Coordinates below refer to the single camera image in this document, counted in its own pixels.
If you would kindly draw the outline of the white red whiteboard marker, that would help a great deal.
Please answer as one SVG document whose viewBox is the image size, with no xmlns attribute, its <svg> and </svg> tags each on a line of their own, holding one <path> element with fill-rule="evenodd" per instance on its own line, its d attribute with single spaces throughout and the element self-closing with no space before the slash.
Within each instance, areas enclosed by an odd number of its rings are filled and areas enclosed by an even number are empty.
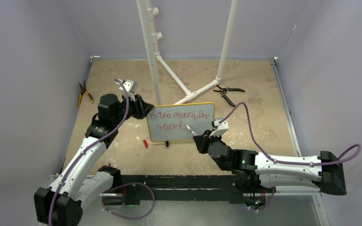
<svg viewBox="0 0 362 226">
<path fill-rule="evenodd" d="M 193 129 L 189 125 L 186 124 L 186 128 L 192 133 L 193 136 L 197 135 L 196 132 L 193 131 Z"/>
</svg>

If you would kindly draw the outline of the yellow framed whiteboard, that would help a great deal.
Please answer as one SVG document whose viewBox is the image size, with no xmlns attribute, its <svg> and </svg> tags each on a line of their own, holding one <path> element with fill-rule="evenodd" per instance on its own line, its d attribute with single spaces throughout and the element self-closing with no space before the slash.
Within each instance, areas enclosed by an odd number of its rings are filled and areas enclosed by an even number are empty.
<svg viewBox="0 0 362 226">
<path fill-rule="evenodd" d="M 212 129 L 215 119 L 215 104 L 212 102 L 159 105 L 147 116 L 150 140 L 152 142 L 191 140 L 193 135 L 186 128 L 189 125 L 197 135 Z"/>
</svg>

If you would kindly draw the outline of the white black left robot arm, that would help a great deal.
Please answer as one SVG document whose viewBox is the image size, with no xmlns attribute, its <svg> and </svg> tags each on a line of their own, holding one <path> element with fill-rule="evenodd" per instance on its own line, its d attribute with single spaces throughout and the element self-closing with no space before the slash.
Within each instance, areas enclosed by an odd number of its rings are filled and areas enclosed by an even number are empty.
<svg viewBox="0 0 362 226">
<path fill-rule="evenodd" d="M 93 116 L 85 138 L 68 166 L 49 185 L 38 188 L 34 205 L 38 222 L 49 226 L 76 226 L 83 212 L 103 192 L 115 193 L 123 186 L 120 170 L 101 167 L 96 175 L 88 173 L 97 160 L 109 148 L 120 126 L 130 117 L 144 119 L 154 109 L 140 95 L 115 94 L 100 98 L 98 112 Z"/>
</svg>

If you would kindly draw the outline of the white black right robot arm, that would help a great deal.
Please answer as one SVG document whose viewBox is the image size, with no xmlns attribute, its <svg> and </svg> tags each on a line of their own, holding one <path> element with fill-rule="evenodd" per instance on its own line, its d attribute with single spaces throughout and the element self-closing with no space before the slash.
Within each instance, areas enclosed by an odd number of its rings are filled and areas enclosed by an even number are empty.
<svg viewBox="0 0 362 226">
<path fill-rule="evenodd" d="M 246 186 L 256 192 L 260 188 L 276 186 L 307 186 L 322 193 L 346 195 L 343 164 L 329 151 L 318 156 L 269 156 L 262 152 L 233 149 L 221 137 L 211 137 L 207 130 L 194 135 L 200 154 L 208 154 L 220 170 L 246 175 Z"/>
</svg>

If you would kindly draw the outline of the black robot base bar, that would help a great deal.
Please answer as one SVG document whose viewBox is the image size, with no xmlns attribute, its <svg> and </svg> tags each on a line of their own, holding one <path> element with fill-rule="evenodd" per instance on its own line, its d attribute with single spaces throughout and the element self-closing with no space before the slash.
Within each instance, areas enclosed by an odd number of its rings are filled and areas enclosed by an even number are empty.
<svg viewBox="0 0 362 226">
<path fill-rule="evenodd" d="M 111 192 L 123 195 L 126 205 L 141 201 L 210 201 L 230 204 L 265 204 L 264 196 L 275 188 L 260 185 L 258 177 L 246 175 L 123 175 L 102 166 L 99 172 L 114 177 Z"/>
</svg>

